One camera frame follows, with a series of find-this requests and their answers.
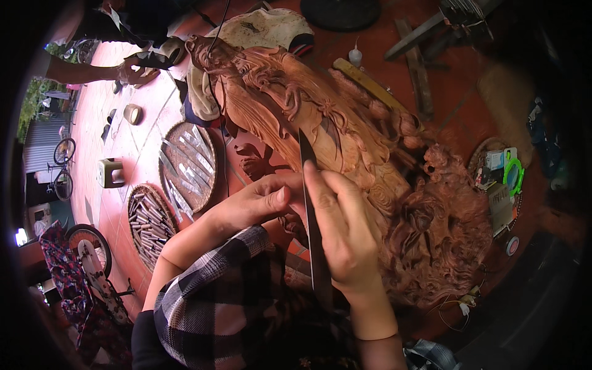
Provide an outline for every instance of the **small plastic stool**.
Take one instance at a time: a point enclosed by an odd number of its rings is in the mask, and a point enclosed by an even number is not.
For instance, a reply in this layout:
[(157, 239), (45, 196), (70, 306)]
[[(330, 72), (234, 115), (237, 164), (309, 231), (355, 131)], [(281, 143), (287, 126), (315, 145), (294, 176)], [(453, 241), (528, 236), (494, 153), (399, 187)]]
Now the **small plastic stool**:
[(125, 181), (113, 182), (113, 171), (123, 169), (123, 163), (114, 158), (101, 159), (96, 163), (96, 180), (105, 189), (121, 188)]

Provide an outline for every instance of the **red tile floor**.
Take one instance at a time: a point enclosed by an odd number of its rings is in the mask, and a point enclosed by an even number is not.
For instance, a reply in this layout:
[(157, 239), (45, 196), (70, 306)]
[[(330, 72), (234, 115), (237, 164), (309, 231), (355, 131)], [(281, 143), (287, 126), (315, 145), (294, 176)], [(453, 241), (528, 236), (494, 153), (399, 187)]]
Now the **red tile floor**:
[[(415, 112), (415, 102), (411, 79), (405, 58), (393, 62), (385, 62), (382, 55), (400, 38), (393, 19), (407, 16), (413, 27), (426, 21), (436, 11), (434, 0), (383, 0), (382, 15), (369, 29), (357, 33), (340, 34), (312, 27), (315, 32), (314, 50), (304, 58), (304, 62), (315, 70), (322, 78), (329, 79), (326, 69), (338, 57), (347, 57), (359, 37), (358, 47), (363, 53), (362, 66), (365, 71), (383, 84), (390, 87), (392, 94), (411, 112)], [(244, 12), (254, 4), (254, 0), (233, 0), (229, 17)], [(300, 11), (298, 0), (278, 0), (272, 5), (275, 8), (285, 7)], [(201, 3), (201, 11), (208, 14), (214, 22), (219, 22), (223, 2), (205, 1)], [(189, 14), (177, 28), (175, 34), (186, 38), (191, 34), (205, 34), (211, 27), (203, 22), (197, 13)], [(101, 44), (93, 58), (92, 64), (112, 66), (121, 63), (122, 59), (136, 51), (135, 46), (121, 43)], [(440, 59), (451, 68), (448, 71), (429, 70), (429, 83), (435, 107), (433, 121), (426, 122), (427, 128), (437, 132), (440, 142), (449, 145), (452, 150), (468, 161), (476, 146), (487, 137), (497, 133), (496, 125), (487, 107), (481, 100), (475, 86), (477, 79), (487, 67), (489, 60), (470, 47), (454, 48), (444, 52)], [(146, 297), (147, 287), (152, 277), (133, 247), (126, 215), (127, 196), (134, 186), (150, 183), (160, 188), (157, 175), (157, 148), (161, 137), (175, 123), (181, 120), (179, 109), (181, 103), (176, 93), (172, 77), (184, 74), (189, 58), (171, 68), (170, 73), (163, 72), (150, 84), (134, 90), (126, 87), (122, 93), (114, 96), (111, 92), (112, 82), (92, 82), (82, 88), (78, 102), (78, 110), (74, 116), (72, 136), (78, 146), (75, 154), (75, 166), (72, 176), (75, 190), (72, 196), (72, 208), (77, 223), (88, 223), (85, 200), (92, 208), (92, 221), (107, 238), (114, 255), (111, 279), (119, 291), (127, 287), (127, 278), (137, 294), (123, 297), (131, 318), (134, 319), (141, 310)], [(115, 116), (111, 131), (105, 144), (100, 139), (102, 128), (109, 111), (113, 108), (123, 110), (126, 103), (132, 102), (144, 108), (144, 120), (137, 126), (130, 126), (120, 116)], [(218, 155), (223, 149), (219, 131), (210, 130), (210, 134), (218, 146)], [(251, 142), (262, 149), (262, 144), (250, 134), (239, 134), (235, 140), (226, 144), (228, 187), (231, 194), (242, 189), (249, 180), (238, 167), (238, 157), (234, 145)], [(114, 157), (123, 162), (123, 175), (126, 185), (120, 189), (102, 189), (95, 180), (95, 165), (98, 159)], [(279, 164), (277, 155), (272, 164)], [(542, 203), (544, 186), (540, 186), (544, 178), (536, 166), (537, 158), (525, 176), (523, 189), (524, 199), (521, 217), (519, 217), (513, 234), (523, 241), (521, 253), (526, 242), (535, 231), (534, 210)], [(215, 204), (226, 197), (224, 181), (218, 180), (220, 186), (210, 202)], [(181, 228), (188, 225), (185, 220)], [(483, 285), (483, 293), (498, 283), (515, 263), (517, 255), (508, 261), (500, 245), (491, 248), (488, 269), (502, 269), (499, 274), (487, 277)], [(290, 252), (297, 253), (299, 248), (294, 244)], [(301, 257), (308, 258), (307, 252)], [(481, 282), (483, 276), (476, 276), (475, 281)], [(456, 322), (461, 319), (460, 312), (448, 312), (447, 319)], [(423, 317), (419, 321), (402, 323), (402, 330), (415, 338), (431, 339), (447, 330), (437, 314)]]

